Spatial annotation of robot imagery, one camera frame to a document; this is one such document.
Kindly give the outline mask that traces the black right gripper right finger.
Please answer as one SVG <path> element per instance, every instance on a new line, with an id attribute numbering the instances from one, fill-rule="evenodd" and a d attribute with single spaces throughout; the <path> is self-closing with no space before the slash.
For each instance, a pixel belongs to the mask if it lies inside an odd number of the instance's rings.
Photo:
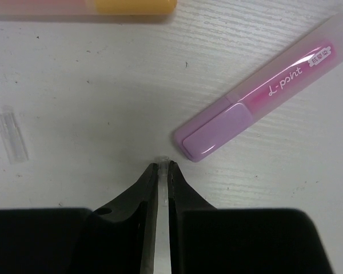
<path id="1" fill-rule="evenodd" d="M 169 244 L 171 273 L 180 273 L 182 240 L 180 239 L 183 213 L 186 211 L 215 209 L 184 178 L 175 161 L 169 162 L 167 172 Z"/>

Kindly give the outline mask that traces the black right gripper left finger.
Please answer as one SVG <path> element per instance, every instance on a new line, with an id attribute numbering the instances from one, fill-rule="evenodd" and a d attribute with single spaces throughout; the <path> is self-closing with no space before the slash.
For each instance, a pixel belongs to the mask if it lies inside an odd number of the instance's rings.
<path id="1" fill-rule="evenodd" d="M 101 253 L 111 273 L 153 273 L 158 213 L 158 166 L 150 164 L 139 179 L 94 211 Z"/>

